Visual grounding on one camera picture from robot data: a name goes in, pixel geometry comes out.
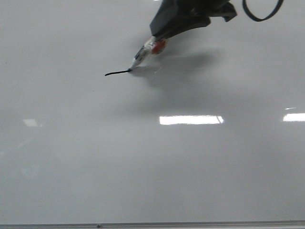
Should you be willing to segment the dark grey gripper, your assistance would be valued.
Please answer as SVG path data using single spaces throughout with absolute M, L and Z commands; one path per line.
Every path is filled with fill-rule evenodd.
M 236 16 L 235 7 L 229 0 L 163 0 L 150 23 L 151 35 L 158 40 L 168 39 L 208 26 L 211 17 L 221 17 L 228 22 Z

